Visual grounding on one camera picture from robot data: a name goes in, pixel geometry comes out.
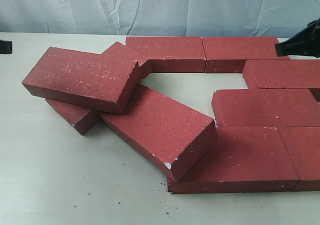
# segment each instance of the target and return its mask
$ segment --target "brick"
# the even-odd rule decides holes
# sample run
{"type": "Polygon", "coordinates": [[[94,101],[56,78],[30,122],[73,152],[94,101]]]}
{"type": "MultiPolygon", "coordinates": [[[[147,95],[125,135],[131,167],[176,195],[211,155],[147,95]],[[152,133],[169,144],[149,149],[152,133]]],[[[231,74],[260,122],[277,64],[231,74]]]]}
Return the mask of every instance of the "brick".
{"type": "Polygon", "coordinates": [[[108,56],[109,53],[125,54],[125,57],[127,59],[137,61],[140,68],[141,79],[145,79],[152,72],[151,64],[149,62],[144,61],[136,51],[132,50],[127,45],[123,45],[120,42],[116,42],[107,50],[105,50],[102,53],[102,55],[108,56]]]}
{"type": "Polygon", "coordinates": [[[121,114],[140,71],[112,47],[104,55],[50,47],[22,84],[33,96],[121,114]]]}
{"type": "Polygon", "coordinates": [[[291,190],[299,177],[275,127],[217,128],[218,144],[168,191],[266,193],[291,190]]]}
{"type": "Polygon", "coordinates": [[[201,37],[128,36],[126,45],[137,51],[153,73],[203,73],[206,55],[201,37]]]}
{"type": "Polygon", "coordinates": [[[320,106],[308,89],[230,89],[213,94],[218,127],[320,127],[320,106]]]}
{"type": "Polygon", "coordinates": [[[247,60],[287,60],[278,57],[273,36],[263,37],[203,37],[206,73],[242,73],[247,60]]]}
{"type": "Polygon", "coordinates": [[[309,89],[320,101],[320,60],[248,60],[243,77],[249,89],[309,89]]]}
{"type": "Polygon", "coordinates": [[[65,119],[79,134],[85,135],[99,121],[99,112],[89,108],[46,99],[46,102],[65,119]]]}
{"type": "Polygon", "coordinates": [[[293,191],[320,191],[320,127],[281,127],[279,133],[299,176],[293,191]]]}
{"type": "Polygon", "coordinates": [[[141,84],[123,115],[100,115],[111,130],[175,181],[217,142],[211,117],[141,84]]]}

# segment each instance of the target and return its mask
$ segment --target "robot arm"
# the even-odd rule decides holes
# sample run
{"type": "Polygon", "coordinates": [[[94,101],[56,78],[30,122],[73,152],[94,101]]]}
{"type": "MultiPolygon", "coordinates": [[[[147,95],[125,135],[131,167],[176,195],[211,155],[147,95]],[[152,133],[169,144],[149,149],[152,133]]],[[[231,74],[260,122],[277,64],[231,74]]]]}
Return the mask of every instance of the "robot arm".
{"type": "Polygon", "coordinates": [[[287,55],[320,58],[320,18],[308,23],[307,27],[287,41],[276,43],[278,57],[287,55]]]}

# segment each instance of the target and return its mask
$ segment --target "white backdrop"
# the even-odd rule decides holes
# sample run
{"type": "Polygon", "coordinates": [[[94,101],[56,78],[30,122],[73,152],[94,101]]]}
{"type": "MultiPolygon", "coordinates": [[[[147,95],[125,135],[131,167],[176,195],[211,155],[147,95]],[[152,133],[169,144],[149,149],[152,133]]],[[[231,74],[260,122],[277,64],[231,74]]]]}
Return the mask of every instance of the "white backdrop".
{"type": "Polygon", "coordinates": [[[0,32],[291,37],[312,0],[0,0],[0,32]]]}

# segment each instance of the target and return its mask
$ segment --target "table surface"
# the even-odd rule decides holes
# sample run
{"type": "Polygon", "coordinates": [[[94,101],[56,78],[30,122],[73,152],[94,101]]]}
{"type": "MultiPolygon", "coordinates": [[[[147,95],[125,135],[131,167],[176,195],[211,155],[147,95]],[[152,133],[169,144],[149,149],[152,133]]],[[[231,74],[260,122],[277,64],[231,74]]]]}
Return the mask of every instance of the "table surface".
{"type": "MultiPolygon", "coordinates": [[[[0,55],[1,225],[320,224],[320,192],[170,194],[165,175],[106,125],[80,136],[21,84],[50,46],[101,53],[125,36],[0,39],[13,41],[13,54],[0,55]]],[[[211,117],[215,90],[247,88],[241,74],[153,73],[141,83],[211,117]]]]}

